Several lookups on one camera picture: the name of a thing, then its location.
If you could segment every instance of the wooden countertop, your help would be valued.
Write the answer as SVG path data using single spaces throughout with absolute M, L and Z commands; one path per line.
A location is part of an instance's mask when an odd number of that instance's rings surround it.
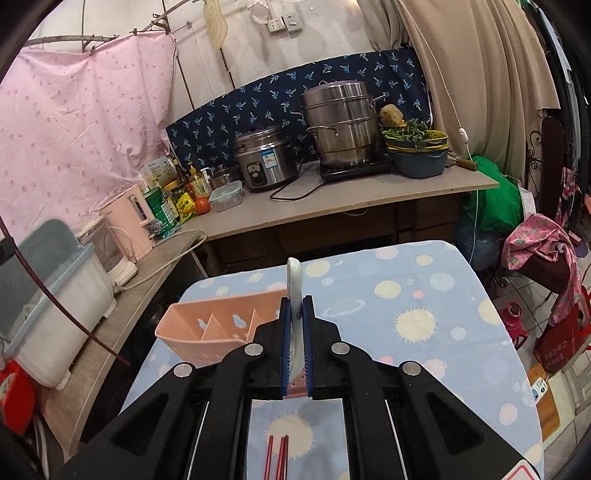
M 297 197 L 318 186 L 318 167 L 309 167 L 280 195 Z M 216 239 L 385 203 L 497 187 L 495 180 L 480 172 L 450 167 L 443 175 L 424 180 L 388 174 L 328 184 L 296 202 L 276 202 L 269 199 L 269 192 L 253 194 L 245 191 L 241 205 L 225 212 L 212 211 L 189 220 L 182 230 L 202 229 L 207 232 L 209 239 Z M 199 237 L 198 232 L 187 232 L 154 248 L 137 263 L 138 275 L 131 282 L 141 280 L 187 251 Z M 170 265 L 142 285 L 123 292 L 111 316 L 95 329 L 96 336 L 118 352 L 174 266 L 175 264 Z M 95 343 L 86 342 L 72 367 L 72 377 L 66 387 L 62 391 L 42 390 L 41 412 L 64 451 L 70 456 L 77 452 L 90 409 L 113 361 L 114 358 Z
M 299 197 L 309 192 L 320 184 L 318 170 L 319 165 L 313 164 L 279 195 Z M 276 202 L 269 199 L 270 192 L 245 190 L 241 205 L 225 212 L 212 211 L 187 224 L 191 224 L 188 228 L 201 228 L 210 239 L 216 239 L 331 213 L 498 186 L 495 180 L 478 171 L 450 167 L 443 175 L 424 180 L 388 174 L 331 183 L 296 202 Z

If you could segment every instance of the red chopsticks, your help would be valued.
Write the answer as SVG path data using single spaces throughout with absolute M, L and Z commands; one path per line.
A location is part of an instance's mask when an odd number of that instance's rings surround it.
M 287 480 L 287 459 L 289 449 L 289 435 L 281 437 L 279 445 L 279 458 L 277 460 L 277 470 L 275 471 L 275 480 Z M 267 447 L 267 460 L 265 462 L 265 475 L 263 480 L 269 480 L 271 474 L 271 456 L 273 453 L 273 435 L 269 437 L 269 446 Z
M 265 475 L 263 480 L 269 480 L 269 473 L 271 472 L 271 455 L 273 453 L 273 435 L 269 437 L 269 446 L 267 447 L 267 461 L 265 462 Z

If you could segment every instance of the pink plastic basket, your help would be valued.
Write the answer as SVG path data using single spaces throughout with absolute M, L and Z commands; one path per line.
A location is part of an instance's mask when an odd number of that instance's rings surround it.
M 156 328 L 183 361 L 196 367 L 215 364 L 235 348 L 252 342 L 256 327 L 279 316 L 287 290 L 171 305 Z

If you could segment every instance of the yellow package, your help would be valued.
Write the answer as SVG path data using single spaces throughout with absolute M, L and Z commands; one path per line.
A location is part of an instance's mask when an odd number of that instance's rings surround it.
M 178 199 L 177 210 L 181 216 L 181 224 L 195 216 L 195 202 L 188 193 L 183 193 Z

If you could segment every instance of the green plastic bag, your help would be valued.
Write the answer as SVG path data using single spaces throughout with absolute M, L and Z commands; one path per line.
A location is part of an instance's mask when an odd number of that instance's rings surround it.
M 469 194 L 464 205 L 466 214 L 474 220 L 476 196 L 478 196 L 478 219 L 480 230 L 494 231 L 509 235 L 523 222 L 523 206 L 519 188 L 513 185 L 491 160 L 485 157 L 472 157 L 478 163 L 478 171 L 499 182 L 497 189 L 477 190 Z

